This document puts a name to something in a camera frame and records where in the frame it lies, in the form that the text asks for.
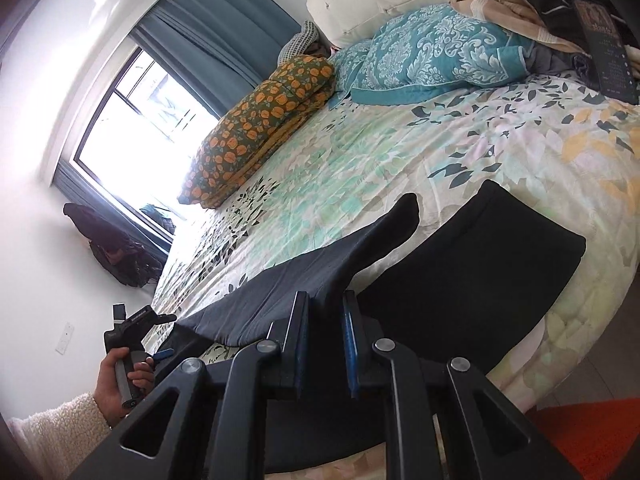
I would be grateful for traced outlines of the left forearm white fleece sleeve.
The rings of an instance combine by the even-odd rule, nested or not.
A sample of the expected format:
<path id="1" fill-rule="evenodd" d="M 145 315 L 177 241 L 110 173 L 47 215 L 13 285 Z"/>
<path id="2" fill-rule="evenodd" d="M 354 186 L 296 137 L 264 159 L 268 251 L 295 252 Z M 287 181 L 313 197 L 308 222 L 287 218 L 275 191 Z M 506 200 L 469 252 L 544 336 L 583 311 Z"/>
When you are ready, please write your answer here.
<path id="1" fill-rule="evenodd" d="M 111 433 L 90 393 L 25 419 L 10 418 L 6 424 L 43 479 L 67 479 Z"/>

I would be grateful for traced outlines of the left hand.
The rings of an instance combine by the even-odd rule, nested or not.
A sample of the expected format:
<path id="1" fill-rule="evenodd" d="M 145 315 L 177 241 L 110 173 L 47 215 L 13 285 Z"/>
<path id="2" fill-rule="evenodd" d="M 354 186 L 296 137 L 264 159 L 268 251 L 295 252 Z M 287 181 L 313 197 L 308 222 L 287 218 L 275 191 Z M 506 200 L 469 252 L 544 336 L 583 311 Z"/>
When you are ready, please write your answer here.
<path id="1" fill-rule="evenodd" d="M 128 356 L 128 348 L 114 348 L 107 353 L 100 364 L 96 388 L 93 399 L 106 422 L 115 427 L 129 413 L 129 408 L 122 406 L 122 396 L 119 393 L 116 380 L 116 362 Z M 147 356 L 143 362 L 134 364 L 134 370 L 128 374 L 135 387 L 147 396 L 155 385 L 153 370 L 154 361 Z"/>

